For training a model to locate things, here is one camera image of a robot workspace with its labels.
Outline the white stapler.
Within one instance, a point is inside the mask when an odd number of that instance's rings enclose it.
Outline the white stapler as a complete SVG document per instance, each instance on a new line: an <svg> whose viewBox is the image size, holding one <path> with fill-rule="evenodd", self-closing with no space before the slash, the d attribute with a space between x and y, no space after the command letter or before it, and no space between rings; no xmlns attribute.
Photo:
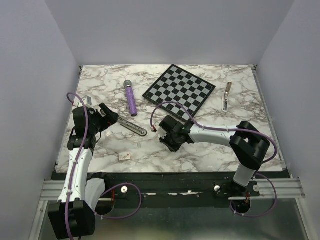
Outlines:
<svg viewBox="0 0 320 240"><path fill-rule="evenodd" d="M224 90L224 94L222 97L222 111L224 113L228 112L228 101L229 101L229 95L230 95L230 91L231 91L231 87L232 87L232 83L228 82L226 84L225 90Z"/></svg>

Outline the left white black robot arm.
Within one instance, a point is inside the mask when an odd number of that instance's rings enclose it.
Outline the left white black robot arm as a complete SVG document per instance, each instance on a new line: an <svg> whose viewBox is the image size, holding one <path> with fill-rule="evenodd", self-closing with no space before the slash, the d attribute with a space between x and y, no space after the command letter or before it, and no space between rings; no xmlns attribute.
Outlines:
<svg viewBox="0 0 320 240"><path fill-rule="evenodd" d="M99 197L107 197L111 191L111 185L105 179L88 179L96 135L116 124L119 117L104 103L99 107L100 110L77 107L72 111L74 127L67 143L67 175L57 202L48 208L50 223L59 240L93 235Z"/></svg>

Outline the grey black stapler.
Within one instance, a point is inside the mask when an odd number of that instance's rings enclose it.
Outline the grey black stapler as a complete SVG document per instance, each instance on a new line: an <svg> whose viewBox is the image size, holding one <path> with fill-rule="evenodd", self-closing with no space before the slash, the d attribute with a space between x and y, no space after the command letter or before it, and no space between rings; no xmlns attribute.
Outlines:
<svg viewBox="0 0 320 240"><path fill-rule="evenodd" d="M127 121L126 119L124 119L123 117L121 117L120 115L118 116L118 120L117 122L124 128L130 130L131 132L141 136L141 137L145 137L147 135L147 130L132 123Z"/></svg>

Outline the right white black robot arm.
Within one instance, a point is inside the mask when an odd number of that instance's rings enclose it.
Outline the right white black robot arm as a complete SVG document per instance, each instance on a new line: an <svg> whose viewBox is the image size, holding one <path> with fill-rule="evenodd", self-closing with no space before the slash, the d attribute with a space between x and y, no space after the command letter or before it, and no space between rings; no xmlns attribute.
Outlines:
<svg viewBox="0 0 320 240"><path fill-rule="evenodd" d="M241 196L248 190L249 182L260 169L271 141L248 121L235 127L201 126L188 120L181 123L166 116L155 128L159 141L171 152L177 152L185 143L209 143L229 147L235 153L239 166L230 183L230 191Z"/></svg>

